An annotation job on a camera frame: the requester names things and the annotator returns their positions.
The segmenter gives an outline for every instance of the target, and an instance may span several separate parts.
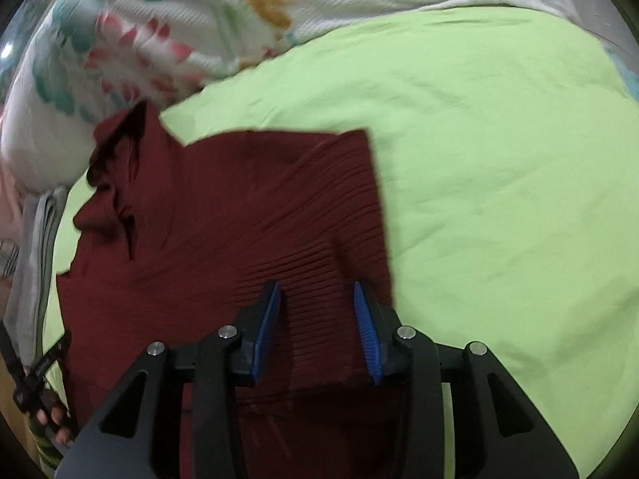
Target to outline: striped cloth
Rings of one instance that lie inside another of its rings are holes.
[[[9,239],[0,238],[0,279],[7,279],[14,274],[18,252],[17,244]]]

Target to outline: human hand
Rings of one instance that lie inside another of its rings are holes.
[[[65,426],[65,421],[68,419],[66,406],[62,403],[62,401],[60,401],[58,394],[49,389],[45,390],[40,395],[40,398],[42,399],[47,411],[49,411],[49,414],[47,414],[44,410],[39,410],[36,413],[38,423],[46,427],[49,420],[52,420],[60,427],[56,433],[56,442],[59,445],[70,445],[72,443],[71,439],[73,434],[71,433],[71,429]]]

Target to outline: folded gray cloth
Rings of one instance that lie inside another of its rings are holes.
[[[65,211],[66,188],[29,195],[22,212],[22,238],[4,325],[25,366],[42,356],[42,325],[53,268],[53,246]]]

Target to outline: maroon sweater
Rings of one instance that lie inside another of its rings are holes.
[[[391,299],[365,132],[235,131],[184,147],[142,104],[95,136],[97,192],[58,277],[79,423],[149,342],[196,342],[279,279],[287,307],[266,372],[238,390],[251,479],[382,477],[397,397],[370,384],[352,300],[359,278]]]

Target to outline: blue gripper pad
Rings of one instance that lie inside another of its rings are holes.
[[[360,339],[362,341],[363,355],[366,360],[368,374],[373,379],[373,383],[379,385],[383,377],[381,344],[379,343],[379,337],[373,324],[371,310],[366,301],[362,285],[359,282],[355,283],[354,306],[357,328],[359,329]]]
[[[260,323],[260,329],[253,347],[253,362],[249,374],[255,383],[260,380],[268,357],[268,350],[273,342],[280,312],[280,296],[280,284],[276,281],[268,296],[264,315]]]

